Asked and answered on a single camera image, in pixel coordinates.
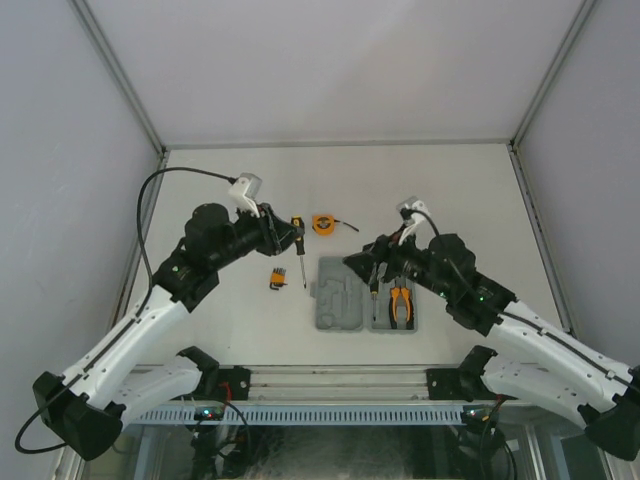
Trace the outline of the orange tape measure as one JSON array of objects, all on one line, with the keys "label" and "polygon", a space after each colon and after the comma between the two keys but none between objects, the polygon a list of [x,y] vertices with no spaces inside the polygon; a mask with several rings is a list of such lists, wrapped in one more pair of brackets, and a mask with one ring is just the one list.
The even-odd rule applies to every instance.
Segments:
[{"label": "orange tape measure", "polygon": [[332,235],[338,225],[346,226],[355,232],[359,232],[359,229],[354,225],[339,220],[330,214],[319,214],[312,217],[312,229],[320,236]]}]

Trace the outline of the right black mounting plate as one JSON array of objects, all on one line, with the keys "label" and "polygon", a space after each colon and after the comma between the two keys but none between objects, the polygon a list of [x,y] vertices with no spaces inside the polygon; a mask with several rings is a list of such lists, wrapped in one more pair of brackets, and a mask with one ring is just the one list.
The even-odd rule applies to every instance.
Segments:
[{"label": "right black mounting plate", "polygon": [[426,370],[426,386],[430,400],[464,400],[478,398],[475,377],[460,368],[440,367]]}]

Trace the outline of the flathead screwdriver black yellow handle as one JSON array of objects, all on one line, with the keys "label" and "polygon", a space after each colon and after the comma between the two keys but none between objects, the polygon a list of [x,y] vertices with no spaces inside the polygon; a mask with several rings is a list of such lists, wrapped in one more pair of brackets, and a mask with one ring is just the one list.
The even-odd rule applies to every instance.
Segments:
[{"label": "flathead screwdriver black yellow handle", "polygon": [[305,271],[305,264],[304,264],[304,255],[306,253],[305,243],[304,243],[305,224],[301,216],[292,216],[291,223],[296,227],[297,233],[298,233],[298,236],[295,239],[295,247],[296,247],[296,254],[298,256],[300,267],[301,267],[301,278],[302,278],[303,288],[306,289],[307,278],[306,278],[306,271]]}]

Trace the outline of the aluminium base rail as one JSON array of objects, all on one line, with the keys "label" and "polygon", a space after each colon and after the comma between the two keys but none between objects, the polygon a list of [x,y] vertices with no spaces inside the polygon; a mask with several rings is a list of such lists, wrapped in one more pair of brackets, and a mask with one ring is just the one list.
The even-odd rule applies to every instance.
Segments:
[{"label": "aluminium base rail", "polygon": [[430,400],[429,365],[247,366],[254,403],[419,402]]}]

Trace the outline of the hex key set orange holder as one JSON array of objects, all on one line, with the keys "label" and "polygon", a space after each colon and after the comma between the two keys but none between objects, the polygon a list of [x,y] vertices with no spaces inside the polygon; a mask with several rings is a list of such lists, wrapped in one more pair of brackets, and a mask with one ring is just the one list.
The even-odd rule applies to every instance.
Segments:
[{"label": "hex key set orange holder", "polygon": [[269,288],[273,291],[279,291],[286,285],[286,269],[280,267],[274,268],[270,276]]}]

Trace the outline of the black mounting plate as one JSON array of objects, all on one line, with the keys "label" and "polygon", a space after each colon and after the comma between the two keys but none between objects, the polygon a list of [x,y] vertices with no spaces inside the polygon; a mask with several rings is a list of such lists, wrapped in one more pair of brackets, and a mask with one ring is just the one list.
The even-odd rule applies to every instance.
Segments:
[{"label": "black mounting plate", "polygon": [[233,366],[209,370],[203,374],[198,392],[207,399],[245,401],[251,386],[250,369]]},{"label": "black mounting plate", "polygon": [[430,400],[464,400],[478,398],[475,377],[460,368],[440,367],[426,370],[426,386]]}]

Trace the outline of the orange black handled pliers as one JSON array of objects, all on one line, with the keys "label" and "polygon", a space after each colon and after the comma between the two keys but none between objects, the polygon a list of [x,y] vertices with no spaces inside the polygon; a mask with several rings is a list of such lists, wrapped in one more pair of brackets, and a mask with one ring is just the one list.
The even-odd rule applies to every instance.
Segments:
[{"label": "orange black handled pliers", "polygon": [[388,303],[388,314],[390,325],[393,330],[398,328],[400,320],[404,321],[406,330],[415,328],[415,308],[411,290],[400,283],[396,283],[390,289],[390,300]]}]

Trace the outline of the grey plastic tool case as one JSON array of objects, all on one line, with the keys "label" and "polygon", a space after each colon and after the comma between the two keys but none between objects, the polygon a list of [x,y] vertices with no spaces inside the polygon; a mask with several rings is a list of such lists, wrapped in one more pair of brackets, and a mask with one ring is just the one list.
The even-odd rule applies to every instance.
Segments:
[{"label": "grey plastic tool case", "polygon": [[[415,308],[415,328],[406,330],[400,320],[398,328],[390,325],[388,303],[390,289],[400,283],[411,290]],[[311,287],[315,299],[315,327],[330,333],[354,333],[365,328],[374,333],[408,335],[417,330],[415,286],[405,279],[391,283],[379,282],[377,321],[372,322],[369,286],[358,278],[337,256],[324,256],[318,260],[316,281]]]}]

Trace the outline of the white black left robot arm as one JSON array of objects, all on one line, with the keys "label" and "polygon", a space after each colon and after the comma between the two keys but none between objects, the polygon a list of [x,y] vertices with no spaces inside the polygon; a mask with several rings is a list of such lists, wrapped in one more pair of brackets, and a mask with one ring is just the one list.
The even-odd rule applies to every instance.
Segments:
[{"label": "white black left robot arm", "polygon": [[206,400],[217,392],[219,364],[195,346],[140,376],[132,370],[218,286],[220,270],[252,252],[279,255],[304,235],[300,221],[278,218],[266,203],[237,215],[231,221],[219,204],[197,207],[150,291],[83,358],[34,382],[43,423],[82,459],[101,456],[130,423],[169,400]]}]

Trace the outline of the phillips screwdriver black yellow handle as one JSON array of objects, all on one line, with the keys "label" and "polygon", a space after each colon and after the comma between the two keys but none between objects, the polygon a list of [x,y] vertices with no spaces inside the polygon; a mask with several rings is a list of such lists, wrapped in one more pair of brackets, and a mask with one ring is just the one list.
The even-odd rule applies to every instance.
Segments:
[{"label": "phillips screwdriver black yellow handle", "polygon": [[372,322],[375,323],[377,321],[378,315],[378,292],[379,292],[379,281],[374,280],[369,284],[369,292],[371,297],[371,317]]}]

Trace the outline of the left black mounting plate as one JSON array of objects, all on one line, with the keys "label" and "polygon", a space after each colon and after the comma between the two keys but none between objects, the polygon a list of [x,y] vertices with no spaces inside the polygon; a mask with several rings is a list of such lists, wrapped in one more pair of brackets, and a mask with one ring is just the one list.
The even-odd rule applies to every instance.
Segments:
[{"label": "left black mounting plate", "polygon": [[198,392],[207,399],[245,401],[251,386],[250,369],[233,366],[209,370],[203,374]]}]

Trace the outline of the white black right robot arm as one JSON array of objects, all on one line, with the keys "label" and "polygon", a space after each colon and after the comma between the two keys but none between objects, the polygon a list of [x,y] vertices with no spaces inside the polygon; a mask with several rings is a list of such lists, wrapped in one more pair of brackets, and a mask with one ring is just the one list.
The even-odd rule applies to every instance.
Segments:
[{"label": "white black right robot arm", "polygon": [[456,234],[419,249],[414,237],[381,235],[343,263],[370,284],[406,279],[438,295],[463,328],[480,334],[457,369],[467,401],[503,396],[534,404],[573,422],[610,455],[639,454],[639,371],[595,351],[542,319],[516,295],[480,273]]}]

